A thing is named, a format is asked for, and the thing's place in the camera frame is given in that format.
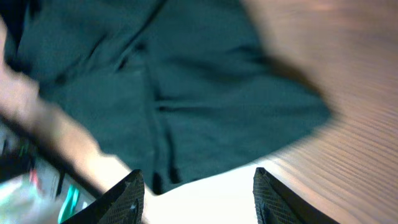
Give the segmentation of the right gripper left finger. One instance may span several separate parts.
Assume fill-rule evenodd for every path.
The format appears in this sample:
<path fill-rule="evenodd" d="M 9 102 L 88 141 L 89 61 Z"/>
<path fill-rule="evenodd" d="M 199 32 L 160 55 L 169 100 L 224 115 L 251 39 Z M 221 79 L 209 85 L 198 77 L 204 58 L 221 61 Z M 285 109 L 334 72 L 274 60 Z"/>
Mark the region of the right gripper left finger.
<path fill-rule="evenodd" d="M 63 224 L 141 224 L 144 180 L 136 169 Z"/>

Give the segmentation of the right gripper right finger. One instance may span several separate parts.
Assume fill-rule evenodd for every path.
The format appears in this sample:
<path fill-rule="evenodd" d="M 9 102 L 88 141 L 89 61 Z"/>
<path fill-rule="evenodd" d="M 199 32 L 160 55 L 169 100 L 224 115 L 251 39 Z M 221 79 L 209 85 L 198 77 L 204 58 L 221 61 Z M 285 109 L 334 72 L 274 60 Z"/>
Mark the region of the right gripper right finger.
<path fill-rule="evenodd" d="M 337 224 L 263 167 L 255 171 L 253 194 L 258 224 Z"/>

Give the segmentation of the black t-shirt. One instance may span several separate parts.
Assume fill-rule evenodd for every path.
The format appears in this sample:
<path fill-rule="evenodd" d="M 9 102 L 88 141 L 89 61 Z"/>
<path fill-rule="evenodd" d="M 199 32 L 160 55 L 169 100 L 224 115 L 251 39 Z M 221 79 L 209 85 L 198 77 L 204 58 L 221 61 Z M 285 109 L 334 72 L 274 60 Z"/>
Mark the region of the black t-shirt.
<path fill-rule="evenodd" d="M 6 61 L 157 194 L 226 172 L 330 117 L 276 74 L 239 1 L 2 1 Z"/>

